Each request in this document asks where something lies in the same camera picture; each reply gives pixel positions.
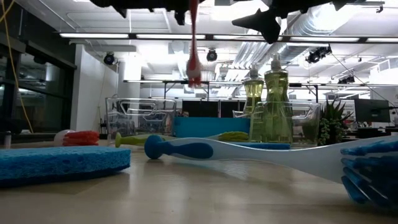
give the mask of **toothbrush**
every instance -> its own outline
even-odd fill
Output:
[[[367,156],[373,153],[379,157]],[[350,198],[357,203],[372,201],[381,207],[398,205],[398,136],[286,151],[255,149],[203,138],[163,141],[159,136],[150,136],[145,143],[145,154],[151,159],[166,154],[203,161],[271,162],[344,184]]]
[[[218,138],[221,135],[222,134],[217,134],[217,135],[209,136],[206,138],[218,140]],[[115,147],[120,147],[120,145],[122,145],[122,144],[143,146],[149,136],[151,136],[151,134],[140,134],[137,136],[122,137],[120,135],[120,133],[116,133]],[[171,141],[171,140],[179,139],[179,138],[172,137],[172,136],[163,136],[163,135],[158,135],[158,136],[163,141]],[[233,142],[233,144],[237,144],[239,146],[254,147],[257,149],[278,149],[278,150],[290,149],[290,144],[257,143],[257,142]]]

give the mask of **green plant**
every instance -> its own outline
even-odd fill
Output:
[[[341,101],[334,106],[336,100],[329,103],[326,100],[326,105],[321,109],[321,120],[319,123],[318,144],[321,146],[336,144],[343,139],[344,121],[349,118],[352,113],[343,117],[344,107],[340,107]]]

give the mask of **spotlight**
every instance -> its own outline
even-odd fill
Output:
[[[114,52],[106,53],[104,58],[104,63],[107,65],[114,65],[117,62],[116,58],[114,57]]]
[[[310,51],[310,55],[305,59],[305,61],[308,63],[317,63],[330,53],[332,53],[330,45],[329,47],[319,47],[316,50]]]
[[[345,77],[345,78],[340,78],[338,80],[337,84],[350,84],[350,83],[354,83],[354,82],[355,82],[354,76],[350,75],[350,76]]]
[[[215,49],[210,49],[209,52],[207,53],[207,61],[208,62],[214,62],[217,60],[217,53]]]

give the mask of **bottle cap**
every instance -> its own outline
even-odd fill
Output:
[[[257,78],[259,76],[258,66],[259,65],[257,63],[251,64],[249,74],[251,78]]]
[[[272,55],[272,62],[271,62],[271,69],[272,70],[278,70],[281,69],[282,67],[280,66],[280,58],[278,53],[274,53]]]

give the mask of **pump cap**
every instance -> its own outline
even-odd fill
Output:
[[[282,67],[280,66],[280,58],[278,53],[274,53],[272,55],[272,62],[271,62],[271,69],[272,70],[278,70],[281,69]]]

